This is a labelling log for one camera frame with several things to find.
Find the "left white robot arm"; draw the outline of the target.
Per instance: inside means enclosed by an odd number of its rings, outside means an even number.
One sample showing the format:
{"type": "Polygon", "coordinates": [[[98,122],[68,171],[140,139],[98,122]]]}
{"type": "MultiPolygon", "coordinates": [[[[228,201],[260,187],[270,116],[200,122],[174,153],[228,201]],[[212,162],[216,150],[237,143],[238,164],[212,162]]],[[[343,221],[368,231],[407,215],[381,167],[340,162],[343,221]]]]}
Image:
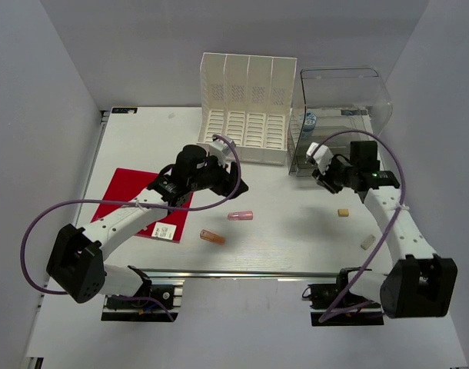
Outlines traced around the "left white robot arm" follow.
{"type": "Polygon", "coordinates": [[[47,273],[79,304],[103,294],[122,296],[133,306],[144,306],[151,297],[148,276],[132,266],[107,265],[106,259],[150,224],[185,212],[185,203],[196,191],[210,190],[226,199],[248,191],[239,162],[228,161],[234,153],[234,143],[220,138],[207,149],[184,146],[175,163],[164,167],[129,205],[80,228],[64,226],[57,234],[47,273]]]}

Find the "pink correction tape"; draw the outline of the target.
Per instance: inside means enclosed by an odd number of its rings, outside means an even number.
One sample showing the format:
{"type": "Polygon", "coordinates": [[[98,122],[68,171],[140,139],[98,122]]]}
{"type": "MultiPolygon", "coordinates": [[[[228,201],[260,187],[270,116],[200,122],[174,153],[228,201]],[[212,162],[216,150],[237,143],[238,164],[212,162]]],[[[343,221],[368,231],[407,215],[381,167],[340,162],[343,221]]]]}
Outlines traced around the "pink correction tape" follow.
{"type": "Polygon", "coordinates": [[[251,221],[254,218],[253,211],[234,211],[228,213],[229,221],[251,221]]]}

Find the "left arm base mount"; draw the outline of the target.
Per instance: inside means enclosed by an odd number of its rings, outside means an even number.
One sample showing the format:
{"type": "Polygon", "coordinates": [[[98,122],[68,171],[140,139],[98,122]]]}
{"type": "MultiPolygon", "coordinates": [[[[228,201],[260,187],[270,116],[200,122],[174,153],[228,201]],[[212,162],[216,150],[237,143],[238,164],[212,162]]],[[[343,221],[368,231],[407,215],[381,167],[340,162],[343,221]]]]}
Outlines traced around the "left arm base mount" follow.
{"type": "Polygon", "coordinates": [[[172,323],[178,317],[184,280],[156,278],[139,298],[106,297],[101,321],[172,323]]]}

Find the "orange correction tape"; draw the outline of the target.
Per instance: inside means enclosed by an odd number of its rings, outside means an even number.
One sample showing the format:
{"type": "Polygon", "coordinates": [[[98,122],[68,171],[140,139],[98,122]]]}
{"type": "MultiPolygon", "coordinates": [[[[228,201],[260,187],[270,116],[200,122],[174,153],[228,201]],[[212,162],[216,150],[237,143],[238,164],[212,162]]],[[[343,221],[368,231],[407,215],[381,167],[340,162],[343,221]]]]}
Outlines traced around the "orange correction tape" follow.
{"type": "Polygon", "coordinates": [[[205,241],[209,241],[215,244],[224,244],[225,238],[221,235],[215,234],[213,232],[207,231],[205,229],[201,230],[200,238],[205,241]]]}

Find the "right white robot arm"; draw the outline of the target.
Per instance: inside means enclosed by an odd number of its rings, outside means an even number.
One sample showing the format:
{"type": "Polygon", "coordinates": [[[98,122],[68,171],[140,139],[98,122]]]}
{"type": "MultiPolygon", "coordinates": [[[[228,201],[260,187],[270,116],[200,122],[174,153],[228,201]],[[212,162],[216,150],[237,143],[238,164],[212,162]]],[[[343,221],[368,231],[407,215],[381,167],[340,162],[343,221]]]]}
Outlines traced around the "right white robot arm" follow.
{"type": "Polygon", "coordinates": [[[326,321],[355,308],[362,298],[381,306],[389,318],[443,317],[457,279],[457,265],[442,258],[426,241],[404,204],[404,182],[382,169],[374,141],[353,141],[350,155],[334,154],[316,142],[306,157],[315,166],[313,178],[332,194],[350,188],[375,219],[388,247],[392,269],[378,273],[365,261],[340,271],[334,301],[321,316],[326,321]]]}

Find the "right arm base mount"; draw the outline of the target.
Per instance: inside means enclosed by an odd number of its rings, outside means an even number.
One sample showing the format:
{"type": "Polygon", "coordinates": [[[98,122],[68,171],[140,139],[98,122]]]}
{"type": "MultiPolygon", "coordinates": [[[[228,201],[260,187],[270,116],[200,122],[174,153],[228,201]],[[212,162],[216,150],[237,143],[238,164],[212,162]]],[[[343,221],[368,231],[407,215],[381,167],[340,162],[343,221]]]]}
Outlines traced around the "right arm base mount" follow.
{"type": "Polygon", "coordinates": [[[321,323],[319,319],[330,307],[333,300],[339,295],[341,289],[351,280],[349,274],[358,271],[358,268],[341,269],[332,283],[309,284],[302,292],[301,298],[310,302],[311,326],[312,327],[361,327],[361,326],[383,326],[384,315],[378,303],[369,303],[366,298],[352,294],[351,292],[338,302],[333,311],[360,307],[347,311],[344,314],[334,316],[321,323]]]}

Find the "blue lidded jar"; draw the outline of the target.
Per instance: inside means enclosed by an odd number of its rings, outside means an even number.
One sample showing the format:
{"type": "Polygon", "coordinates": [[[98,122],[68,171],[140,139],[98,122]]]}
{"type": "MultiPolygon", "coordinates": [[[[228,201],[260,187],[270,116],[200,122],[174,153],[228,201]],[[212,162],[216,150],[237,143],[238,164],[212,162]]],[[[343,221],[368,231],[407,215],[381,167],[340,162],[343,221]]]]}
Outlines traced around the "blue lidded jar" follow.
{"type": "Polygon", "coordinates": [[[301,116],[301,138],[310,138],[313,135],[317,123],[317,116],[312,111],[307,111],[301,116]]]}

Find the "clear acrylic storage box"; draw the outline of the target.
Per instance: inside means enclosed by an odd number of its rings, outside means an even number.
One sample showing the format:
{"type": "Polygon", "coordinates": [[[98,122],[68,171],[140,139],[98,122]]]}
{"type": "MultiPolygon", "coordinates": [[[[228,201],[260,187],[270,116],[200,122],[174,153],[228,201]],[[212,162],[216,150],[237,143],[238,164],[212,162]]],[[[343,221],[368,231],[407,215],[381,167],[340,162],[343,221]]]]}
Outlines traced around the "clear acrylic storage box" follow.
{"type": "Polygon", "coordinates": [[[392,115],[392,102],[376,68],[303,68],[295,80],[291,117],[288,124],[288,171],[309,176],[306,162],[312,142],[320,142],[339,131],[355,129],[379,135],[392,115]],[[312,111],[317,123],[310,138],[301,138],[301,116],[312,111]]]}

